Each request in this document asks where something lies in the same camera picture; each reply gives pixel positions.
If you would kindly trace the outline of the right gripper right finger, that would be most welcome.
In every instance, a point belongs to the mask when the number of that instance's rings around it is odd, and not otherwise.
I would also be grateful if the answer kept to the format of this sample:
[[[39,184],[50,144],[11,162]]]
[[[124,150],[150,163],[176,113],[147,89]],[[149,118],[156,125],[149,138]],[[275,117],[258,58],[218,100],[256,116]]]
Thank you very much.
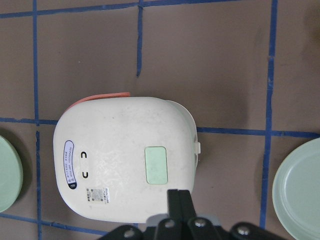
[[[210,220],[196,214],[191,194],[188,190],[179,190],[183,240],[214,240],[215,230]]]

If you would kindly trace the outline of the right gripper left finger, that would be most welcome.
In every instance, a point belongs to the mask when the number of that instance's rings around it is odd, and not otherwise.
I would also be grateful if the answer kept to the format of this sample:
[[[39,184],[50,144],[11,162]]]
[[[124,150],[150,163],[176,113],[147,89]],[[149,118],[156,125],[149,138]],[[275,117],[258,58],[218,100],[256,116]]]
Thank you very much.
[[[156,226],[154,240],[180,240],[182,236],[181,207],[177,189],[167,192],[167,217],[163,218]]]

